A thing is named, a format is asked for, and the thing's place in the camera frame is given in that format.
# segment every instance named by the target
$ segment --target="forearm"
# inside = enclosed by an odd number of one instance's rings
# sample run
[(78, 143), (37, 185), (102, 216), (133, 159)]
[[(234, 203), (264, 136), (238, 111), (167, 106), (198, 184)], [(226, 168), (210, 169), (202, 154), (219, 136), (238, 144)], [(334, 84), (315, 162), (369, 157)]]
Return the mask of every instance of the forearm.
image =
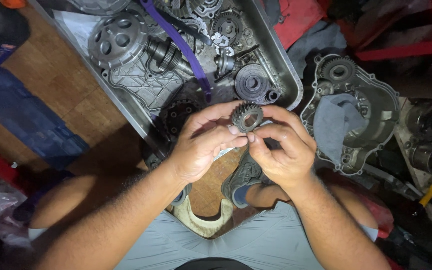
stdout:
[(110, 270), (185, 183), (162, 163), (114, 201), (82, 218), (49, 248), (36, 269)]
[(381, 251), (313, 175), (285, 188), (313, 252), (326, 270), (388, 269)]

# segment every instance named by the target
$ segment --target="wooden floor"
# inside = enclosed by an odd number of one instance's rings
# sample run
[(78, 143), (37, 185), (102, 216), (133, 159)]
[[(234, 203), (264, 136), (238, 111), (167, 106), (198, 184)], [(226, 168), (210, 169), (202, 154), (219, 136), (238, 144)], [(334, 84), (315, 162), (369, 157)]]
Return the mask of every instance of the wooden floor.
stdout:
[[(115, 175), (141, 162), (141, 137), (87, 71), (78, 55), (32, 8), (27, 17), (31, 36), (4, 64), (26, 88), (46, 103), (91, 149), (68, 169), (76, 175)], [(196, 215), (213, 216), (223, 195), (221, 183), (237, 167), (244, 149), (219, 158), (189, 194)], [(49, 166), (0, 125), (0, 155), (35, 172)]]

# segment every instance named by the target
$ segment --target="hand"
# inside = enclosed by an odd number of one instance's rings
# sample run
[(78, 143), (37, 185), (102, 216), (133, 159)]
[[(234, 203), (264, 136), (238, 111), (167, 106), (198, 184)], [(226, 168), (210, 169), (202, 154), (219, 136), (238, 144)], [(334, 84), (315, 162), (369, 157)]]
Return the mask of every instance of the hand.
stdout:
[(195, 182), (208, 171), (219, 151), (248, 143), (246, 134), (231, 125), (231, 114), (241, 103), (216, 104), (188, 117), (166, 161), (172, 164), (178, 178)]
[[(249, 153), (269, 179), (283, 189), (295, 187), (311, 176), (316, 142), (295, 113), (274, 105), (262, 111), (274, 123), (248, 133)], [(282, 149), (269, 150), (264, 138), (279, 141)]]

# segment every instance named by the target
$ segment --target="man's right hand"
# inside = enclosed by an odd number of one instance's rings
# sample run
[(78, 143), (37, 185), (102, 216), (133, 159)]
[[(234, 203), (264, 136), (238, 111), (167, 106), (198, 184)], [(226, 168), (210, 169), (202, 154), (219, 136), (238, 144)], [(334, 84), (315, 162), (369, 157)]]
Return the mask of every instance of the man's right hand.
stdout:
[[(273, 123), (248, 133), (249, 153), (264, 174), (283, 189), (297, 187), (311, 177), (316, 142), (296, 114), (274, 105), (264, 106), (262, 111)], [(269, 150), (264, 138), (279, 141), (283, 149)]]

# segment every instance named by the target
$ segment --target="man's left hand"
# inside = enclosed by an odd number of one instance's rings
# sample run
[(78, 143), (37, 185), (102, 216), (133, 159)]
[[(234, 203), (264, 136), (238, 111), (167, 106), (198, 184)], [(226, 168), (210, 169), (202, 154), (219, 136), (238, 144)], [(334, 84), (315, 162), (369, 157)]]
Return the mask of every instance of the man's left hand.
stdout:
[(188, 117), (165, 161), (172, 165), (177, 178), (195, 182), (208, 171), (219, 151), (248, 143), (246, 134), (231, 125), (231, 114), (240, 104), (240, 100), (220, 103)]

